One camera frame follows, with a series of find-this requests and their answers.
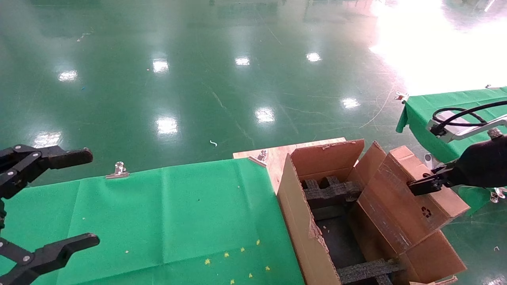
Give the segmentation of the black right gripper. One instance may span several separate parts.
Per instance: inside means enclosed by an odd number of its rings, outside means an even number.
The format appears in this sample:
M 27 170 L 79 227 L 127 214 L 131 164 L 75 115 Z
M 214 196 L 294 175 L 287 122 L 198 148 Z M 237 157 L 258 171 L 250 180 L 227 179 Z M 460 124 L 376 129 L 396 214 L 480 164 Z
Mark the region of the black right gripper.
M 408 182 L 414 196 L 438 192 L 454 185 L 502 187 L 507 185 L 507 138 L 501 136 L 469 146 L 455 161 L 423 173 L 423 178 Z

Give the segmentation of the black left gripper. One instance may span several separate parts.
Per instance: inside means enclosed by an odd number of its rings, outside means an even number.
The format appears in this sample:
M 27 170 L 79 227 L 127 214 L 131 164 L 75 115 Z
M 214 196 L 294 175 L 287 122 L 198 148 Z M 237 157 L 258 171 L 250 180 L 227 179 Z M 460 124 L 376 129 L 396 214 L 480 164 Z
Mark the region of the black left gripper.
M 65 151 L 60 146 L 34 148 L 18 144 L 0 152 L 0 196 L 10 199 L 49 169 L 64 169 L 93 161 L 88 148 Z M 0 229 L 5 228 L 5 204 L 0 200 Z M 95 234 L 81 234 L 50 243 L 34 252 L 1 238 L 0 254 L 16 265 L 0 278 L 2 285 L 31 285 L 44 274 L 65 267 L 70 257 L 91 247 L 100 239 Z

